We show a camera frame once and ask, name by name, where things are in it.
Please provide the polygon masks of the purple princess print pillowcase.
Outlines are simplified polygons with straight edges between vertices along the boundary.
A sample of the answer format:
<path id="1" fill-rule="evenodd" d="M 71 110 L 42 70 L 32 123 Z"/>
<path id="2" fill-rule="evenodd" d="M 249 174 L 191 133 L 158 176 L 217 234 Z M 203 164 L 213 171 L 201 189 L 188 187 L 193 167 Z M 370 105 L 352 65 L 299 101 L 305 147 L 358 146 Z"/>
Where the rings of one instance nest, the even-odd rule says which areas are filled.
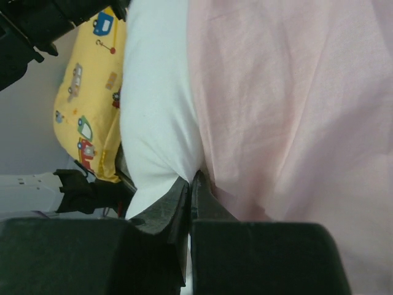
<path id="1" fill-rule="evenodd" d="M 190 1 L 214 195 L 333 235 L 354 294 L 392 293 L 392 2 Z"/>

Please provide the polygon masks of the white pillow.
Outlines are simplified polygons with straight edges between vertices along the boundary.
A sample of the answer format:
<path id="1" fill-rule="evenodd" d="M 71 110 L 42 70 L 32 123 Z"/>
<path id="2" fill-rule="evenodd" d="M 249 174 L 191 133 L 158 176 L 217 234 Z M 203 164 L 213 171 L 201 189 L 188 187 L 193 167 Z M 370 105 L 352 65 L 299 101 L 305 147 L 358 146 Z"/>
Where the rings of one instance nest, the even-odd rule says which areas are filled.
<path id="1" fill-rule="evenodd" d="M 131 1 L 126 20 L 120 133 L 136 193 L 130 219 L 192 182 L 204 167 L 187 56 L 188 1 Z"/>

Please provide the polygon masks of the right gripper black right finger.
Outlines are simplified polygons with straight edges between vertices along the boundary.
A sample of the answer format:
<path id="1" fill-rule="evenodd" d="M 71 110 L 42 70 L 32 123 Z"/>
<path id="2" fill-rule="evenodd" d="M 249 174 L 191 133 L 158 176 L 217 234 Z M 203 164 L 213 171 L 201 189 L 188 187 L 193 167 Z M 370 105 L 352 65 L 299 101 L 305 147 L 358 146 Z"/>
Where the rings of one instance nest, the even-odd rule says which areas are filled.
<path id="1" fill-rule="evenodd" d="M 237 220 L 198 172 L 190 230 L 195 294 L 350 294 L 338 248 L 315 223 Z"/>

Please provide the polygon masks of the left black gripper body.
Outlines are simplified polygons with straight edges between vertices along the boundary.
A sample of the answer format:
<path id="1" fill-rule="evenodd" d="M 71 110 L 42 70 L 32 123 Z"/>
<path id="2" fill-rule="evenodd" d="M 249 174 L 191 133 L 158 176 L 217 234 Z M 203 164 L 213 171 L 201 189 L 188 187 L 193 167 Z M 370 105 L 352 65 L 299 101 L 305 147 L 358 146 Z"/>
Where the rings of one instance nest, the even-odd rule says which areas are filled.
<path id="1" fill-rule="evenodd" d="M 1 90 L 20 80 L 41 52 L 58 56 L 54 41 L 93 20 L 93 33 L 109 34 L 115 19 L 126 20 L 128 1 L 1 1 Z"/>

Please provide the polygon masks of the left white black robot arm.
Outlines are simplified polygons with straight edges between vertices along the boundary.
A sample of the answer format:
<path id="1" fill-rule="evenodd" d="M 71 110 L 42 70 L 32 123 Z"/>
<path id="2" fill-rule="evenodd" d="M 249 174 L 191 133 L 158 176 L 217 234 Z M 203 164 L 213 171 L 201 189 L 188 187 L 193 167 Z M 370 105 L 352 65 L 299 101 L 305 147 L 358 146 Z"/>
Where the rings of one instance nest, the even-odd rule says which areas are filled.
<path id="1" fill-rule="evenodd" d="M 54 41 L 110 7 L 126 19 L 129 1 L 1 1 L 1 89 L 20 80 L 31 61 L 42 53 L 58 56 Z M 79 170 L 57 170 L 38 175 L 1 176 L 1 213 L 40 211 L 91 214 L 111 207 L 99 197 L 95 183 Z"/>

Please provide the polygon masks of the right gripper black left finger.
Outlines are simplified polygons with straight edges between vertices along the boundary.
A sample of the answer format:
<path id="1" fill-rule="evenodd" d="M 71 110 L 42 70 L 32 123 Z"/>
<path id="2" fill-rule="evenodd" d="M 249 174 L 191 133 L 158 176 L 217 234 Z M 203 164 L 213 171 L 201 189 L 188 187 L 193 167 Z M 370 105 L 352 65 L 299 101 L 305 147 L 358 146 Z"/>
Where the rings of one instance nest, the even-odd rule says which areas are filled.
<path id="1" fill-rule="evenodd" d="M 179 294 L 186 282 L 188 183 L 129 221 L 1 223 L 2 294 Z"/>

